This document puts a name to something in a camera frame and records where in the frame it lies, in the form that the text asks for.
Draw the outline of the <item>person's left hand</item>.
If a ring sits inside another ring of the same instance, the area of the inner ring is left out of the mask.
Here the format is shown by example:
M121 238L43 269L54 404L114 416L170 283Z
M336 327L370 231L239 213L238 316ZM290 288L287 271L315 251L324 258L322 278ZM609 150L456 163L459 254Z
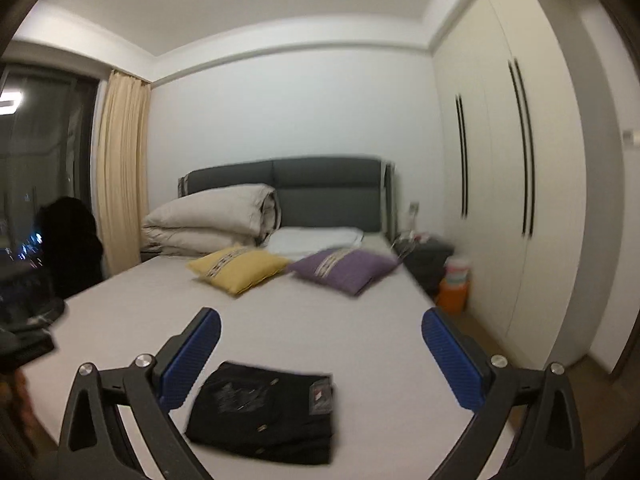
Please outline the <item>person's left hand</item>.
M1 406L7 408L25 430L35 428L37 419L22 370L1 374Z

